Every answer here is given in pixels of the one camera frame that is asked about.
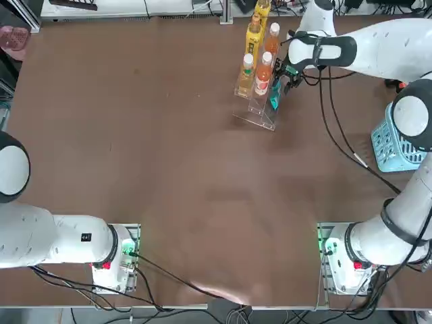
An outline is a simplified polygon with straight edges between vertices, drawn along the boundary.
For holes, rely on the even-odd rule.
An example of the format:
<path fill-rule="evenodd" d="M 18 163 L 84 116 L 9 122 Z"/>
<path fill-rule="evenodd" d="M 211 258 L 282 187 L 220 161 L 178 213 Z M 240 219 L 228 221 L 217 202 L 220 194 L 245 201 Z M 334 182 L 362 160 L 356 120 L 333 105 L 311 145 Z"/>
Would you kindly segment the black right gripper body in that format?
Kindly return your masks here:
<path fill-rule="evenodd" d="M 286 63 L 284 60 L 282 60 L 280 58 L 277 58 L 275 60 L 275 64 L 273 66 L 273 71 L 278 70 L 278 69 L 284 69 L 284 76 L 283 77 L 288 77 L 290 75 L 295 76 L 298 74 L 301 75 L 301 73 L 298 70 L 296 70 L 294 67 L 292 67 L 290 64 Z"/>

